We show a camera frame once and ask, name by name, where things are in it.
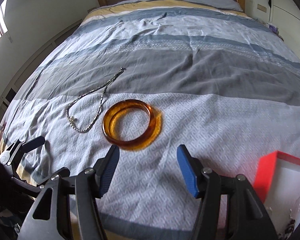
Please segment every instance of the gray fabric stripe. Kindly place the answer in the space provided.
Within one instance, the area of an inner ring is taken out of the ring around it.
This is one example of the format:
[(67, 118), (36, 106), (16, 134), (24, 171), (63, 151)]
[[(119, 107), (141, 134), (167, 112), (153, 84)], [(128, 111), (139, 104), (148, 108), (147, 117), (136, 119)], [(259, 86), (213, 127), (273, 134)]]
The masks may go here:
[(50, 64), (50, 68), (58, 66), (61, 62), (73, 62), (77, 58), (81, 61), (83, 57), (93, 57), (94, 54), (96, 55), (97, 52), (101, 50), (104, 51), (102, 51), (102, 53), (100, 54), (107, 54), (108, 57), (112, 57), (115, 59), (116, 52), (119, 52), (120, 50), (128, 50), (129, 52), (132, 52), (140, 49), (153, 49), (157, 50), (158, 56), (160, 56), (160, 53), (163, 53), (162, 56), (165, 57), (168, 49), (180, 50), (180, 52), (186, 52), (187, 54), (190, 54), (191, 51), (202, 50), (207, 46), (218, 46), (220, 49), (223, 49), (224, 47), (235, 47), (237, 49), (244, 49), (245, 51), (253, 51), (259, 56), (263, 54), (268, 55), (268, 57), (276, 57), (285, 64), (289, 64), (294, 68), (300, 69), (300, 62), (291, 62), (290, 60), (285, 59), (278, 54), (274, 54), (271, 50), (265, 49), (256, 44), (245, 44), (238, 41), (211, 36), (185, 36), (168, 34), (133, 35), (129, 39), (111, 40), (107, 43), (97, 44), (87, 49), (69, 53), (61, 59), (54, 60)]
[(219, 13), (216, 11), (203, 9), (203, 8), (182, 8), (182, 7), (173, 7), (173, 8), (153, 8), (151, 10), (138, 10), (132, 11), (125, 15), (119, 16), (110, 16), (105, 19), (99, 20), (92, 20), (82, 26), (80, 26), (72, 35), (72, 37), (77, 37), (81, 33), (90, 32), (96, 29), (97, 27), (109, 26), (113, 25), (119, 21), (131, 21), (137, 19), (144, 19), (144, 18), (155, 18), (155, 17), (166, 17), (166, 16), (180, 16), (180, 15), (192, 15), (192, 16), (200, 16), (200, 17), (207, 17), (207, 18), (214, 18), (214, 19), (221, 19), (225, 21), (234, 21), (240, 24), (243, 24), (249, 28), (255, 28), (259, 30), (263, 30), (265, 32), (271, 32), (268, 28), (263, 26), (262, 24), (258, 23), (253, 19), (247, 19), (241, 16), (235, 15), (226, 15), (223, 13)]
[[(189, 15), (144, 18), (142, 21), (117, 22), (115, 25), (96, 28), (92, 32), (81, 34), (80, 38), (75, 40), (75, 44), (70, 43), (71, 46), (68, 47), (66, 53), (63, 52), (56, 59), (60, 59), (66, 54), (80, 51), (83, 48), (88, 49), (111, 40), (125, 39), (129, 41), (133, 35), (210, 36), (244, 44), (256, 44), (292, 62), (300, 62), (292, 50), (287, 48), (283, 41), (273, 33), (248, 28), (236, 22)], [(106, 53), (111, 53), (111, 50), (116, 51), (116, 49), (107, 48)]]
[(100, 218), (106, 230), (113, 231), (120, 236), (131, 239), (188, 240), (191, 236), (190, 231), (169, 230), (144, 226), (103, 213), (100, 213)]
[(79, 96), (109, 80), (123, 66), (127, 70), (107, 93), (216, 94), (300, 106), (300, 74), (282, 60), (240, 50), (167, 50), (162, 55), (158, 57), (156, 50), (142, 50), (130, 52), (129, 57), (124, 52), (113, 55), (121, 61), (109, 62), (107, 55), (101, 55), (83, 60), (80, 68), (69, 64), (67, 71), (43, 74), (28, 100)]

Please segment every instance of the yellow fabric stripe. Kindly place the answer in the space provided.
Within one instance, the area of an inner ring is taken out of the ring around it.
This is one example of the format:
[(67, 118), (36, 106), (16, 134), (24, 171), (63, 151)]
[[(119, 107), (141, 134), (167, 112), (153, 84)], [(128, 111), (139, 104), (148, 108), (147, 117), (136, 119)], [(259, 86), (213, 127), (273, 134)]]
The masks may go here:
[(34, 179), (31, 177), (31, 175), (29, 174), (29, 172), (27, 172), (25, 170), (25, 168), (21, 165), (21, 163), (19, 164), (18, 168), (17, 168), (17, 173), (20, 176), (21, 179), (25, 179), (27, 181), (28, 184), (31, 184), (33, 186), (37, 186), (37, 183), (34, 181)]
[[(70, 211), (70, 221), (74, 240), (80, 240), (80, 229), (77, 216)], [(132, 240), (105, 230), (108, 240)]]
[(154, 7), (204, 8), (204, 9), (208, 9), (208, 10), (218, 11), (218, 12), (221, 12), (224, 14), (231, 13), (231, 14), (236, 14), (239, 16), (247, 17), (247, 15), (243, 12), (224, 11), (224, 10), (216, 9), (211, 6), (190, 3), (190, 2), (186, 2), (186, 1), (156, 0), (156, 1), (141, 1), (141, 2), (137, 2), (137, 3), (126, 3), (126, 4), (115, 5), (115, 6), (108, 7), (108, 8), (101, 8), (99, 10), (95, 10), (95, 11), (91, 12), (90, 14), (88, 14), (83, 22), (85, 22), (89, 18), (95, 17), (95, 16), (106, 16), (106, 15), (110, 15), (110, 14), (121, 13), (124, 11), (135, 11), (135, 10), (140, 10), (140, 9), (150, 9), (150, 8), (154, 8)]
[(4, 142), (3, 138), (0, 141), (0, 154), (6, 149), (7, 144)]

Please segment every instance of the red box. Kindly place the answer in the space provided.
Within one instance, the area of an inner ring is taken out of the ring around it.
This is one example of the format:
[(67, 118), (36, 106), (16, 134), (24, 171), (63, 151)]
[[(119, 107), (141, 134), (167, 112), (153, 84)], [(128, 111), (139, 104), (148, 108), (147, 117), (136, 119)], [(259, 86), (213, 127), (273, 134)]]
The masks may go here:
[(290, 221), (290, 209), (295, 226), (300, 223), (300, 159), (275, 151), (259, 160), (253, 185), (268, 210), (278, 233)]

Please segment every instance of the blue gripper pad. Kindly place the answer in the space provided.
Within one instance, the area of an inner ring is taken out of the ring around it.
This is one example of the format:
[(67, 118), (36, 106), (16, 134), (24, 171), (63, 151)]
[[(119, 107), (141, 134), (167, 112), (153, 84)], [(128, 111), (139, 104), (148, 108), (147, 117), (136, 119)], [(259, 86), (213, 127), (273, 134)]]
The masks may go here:
[(197, 176), (191, 166), (192, 157), (189, 154), (186, 146), (183, 144), (179, 145), (177, 148), (177, 160), (187, 189), (190, 194), (196, 198), (199, 194), (199, 189), (197, 186)]
[(100, 197), (102, 197), (104, 193), (108, 192), (113, 174), (115, 172), (115, 169), (117, 168), (117, 164), (119, 161), (119, 156), (120, 156), (119, 152), (120, 152), (119, 147), (116, 145), (112, 145), (108, 154), (103, 160), (106, 166), (100, 178), (100, 187), (99, 187)]

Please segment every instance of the screw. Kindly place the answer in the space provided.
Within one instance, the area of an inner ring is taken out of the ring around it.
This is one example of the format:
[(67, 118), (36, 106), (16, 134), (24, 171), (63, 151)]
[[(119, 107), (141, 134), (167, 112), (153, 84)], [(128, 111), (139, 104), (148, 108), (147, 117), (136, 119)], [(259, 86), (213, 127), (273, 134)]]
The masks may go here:
[(53, 175), (53, 176), (51, 177), (51, 180), (58, 180), (59, 177), (60, 177), (60, 176), (59, 176), (58, 174)]
[(94, 169), (93, 168), (86, 168), (85, 170), (84, 170), (84, 173), (85, 174), (90, 174), (90, 173), (93, 173), (94, 172)]
[(237, 179), (239, 181), (244, 181), (244, 180), (246, 180), (246, 176), (244, 176), (243, 174), (239, 174), (239, 175), (237, 175)]
[(203, 168), (202, 170), (201, 170), (201, 173), (205, 173), (205, 174), (210, 174), (210, 173), (212, 173), (212, 169), (211, 168)]

